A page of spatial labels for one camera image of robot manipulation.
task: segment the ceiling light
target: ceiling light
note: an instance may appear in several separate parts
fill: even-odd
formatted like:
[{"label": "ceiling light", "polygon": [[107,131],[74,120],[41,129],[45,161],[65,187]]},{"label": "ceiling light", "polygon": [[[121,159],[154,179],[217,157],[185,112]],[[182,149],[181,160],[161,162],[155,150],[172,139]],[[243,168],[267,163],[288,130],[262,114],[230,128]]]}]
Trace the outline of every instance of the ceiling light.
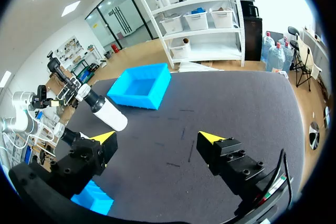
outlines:
[{"label": "ceiling light", "polygon": [[66,7],[64,8],[64,11],[63,11],[61,17],[67,15],[68,13],[73,12],[73,11],[77,8],[77,6],[79,5],[79,2],[80,2],[80,1],[77,1],[77,2],[74,2],[74,3],[71,4],[71,5],[66,6]]},{"label": "ceiling light", "polygon": [[2,79],[0,81],[0,88],[3,88],[6,85],[6,83],[7,83],[8,79],[10,78],[11,74],[12,73],[9,72],[9,71],[5,72],[4,76],[2,77]]}]

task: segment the glass wall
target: glass wall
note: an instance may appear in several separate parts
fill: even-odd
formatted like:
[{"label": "glass wall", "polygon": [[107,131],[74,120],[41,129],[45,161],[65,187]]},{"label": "glass wall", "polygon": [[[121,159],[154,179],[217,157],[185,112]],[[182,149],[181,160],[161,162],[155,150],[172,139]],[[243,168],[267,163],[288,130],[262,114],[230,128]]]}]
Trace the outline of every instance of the glass wall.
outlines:
[{"label": "glass wall", "polygon": [[[149,30],[151,31],[151,34],[153,36],[153,38],[158,38],[158,34],[156,33],[153,23],[151,22],[143,4],[141,3],[141,0],[134,0],[135,5],[138,7],[139,12],[141,13],[142,17],[144,18]],[[157,1],[156,0],[146,0],[147,4],[149,5],[149,8],[151,10],[155,10],[157,9]]]},{"label": "glass wall", "polygon": [[103,0],[86,21],[106,51],[111,44],[122,49],[158,37],[140,0]]},{"label": "glass wall", "polygon": [[86,18],[86,21],[105,51],[111,50],[111,44],[116,44],[118,48],[121,49],[108,25],[104,22],[97,9],[91,12],[91,14]]}]

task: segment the dark gray table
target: dark gray table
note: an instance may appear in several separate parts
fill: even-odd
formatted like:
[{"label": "dark gray table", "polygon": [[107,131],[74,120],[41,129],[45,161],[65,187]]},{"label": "dark gray table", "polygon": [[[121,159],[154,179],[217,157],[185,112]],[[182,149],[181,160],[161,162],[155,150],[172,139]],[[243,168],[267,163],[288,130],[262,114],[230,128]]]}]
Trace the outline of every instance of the dark gray table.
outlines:
[{"label": "dark gray table", "polygon": [[[106,95],[114,80],[93,90]],[[115,201],[110,216],[142,221],[220,223],[234,216],[241,199],[214,177],[196,150],[198,131],[234,137],[247,154],[275,168],[285,148],[294,194],[304,155],[302,120],[289,81],[269,72],[173,73],[157,111],[116,107],[128,118],[117,133],[119,149],[94,180]],[[67,127],[89,137],[111,129],[81,102]],[[57,158],[69,147],[59,142]],[[284,209],[288,194],[278,202]]]}]

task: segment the wooden floor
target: wooden floor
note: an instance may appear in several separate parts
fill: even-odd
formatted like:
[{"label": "wooden floor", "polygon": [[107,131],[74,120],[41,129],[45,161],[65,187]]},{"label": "wooden floor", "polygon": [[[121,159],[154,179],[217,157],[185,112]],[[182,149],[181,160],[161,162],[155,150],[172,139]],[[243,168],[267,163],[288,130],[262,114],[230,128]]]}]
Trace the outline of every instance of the wooden floor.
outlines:
[{"label": "wooden floor", "polygon": [[[117,54],[113,54],[112,58],[108,60],[107,66],[99,68],[88,84],[93,85],[98,80],[117,78],[127,68],[160,62],[168,63],[168,60],[159,40],[137,44],[133,47],[126,48]],[[214,61],[212,67],[224,70],[264,71],[265,64],[260,61],[246,61],[245,66],[242,68],[240,66],[240,61]],[[320,130],[319,147],[315,151],[310,148],[309,125],[312,121],[316,121],[321,128],[323,125],[323,109],[325,103],[321,89],[315,80],[311,81],[311,92],[309,92],[307,83],[296,88],[295,78],[295,72],[291,71],[289,74],[289,81],[293,87],[300,107],[305,135],[305,159],[300,185],[302,188],[312,173],[324,144],[325,131],[323,128]]]}]

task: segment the red fire extinguisher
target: red fire extinguisher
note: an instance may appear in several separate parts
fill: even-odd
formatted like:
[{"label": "red fire extinguisher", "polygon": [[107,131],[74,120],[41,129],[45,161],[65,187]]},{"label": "red fire extinguisher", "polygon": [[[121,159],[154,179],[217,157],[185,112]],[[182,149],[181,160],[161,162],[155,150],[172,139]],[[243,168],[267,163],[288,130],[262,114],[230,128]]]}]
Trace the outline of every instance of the red fire extinguisher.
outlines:
[{"label": "red fire extinguisher", "polygon": [[111,44],[111,47],[112,47],[114,52],[119,52],[119,49],[117,48],[117,46],[115,44]]}]

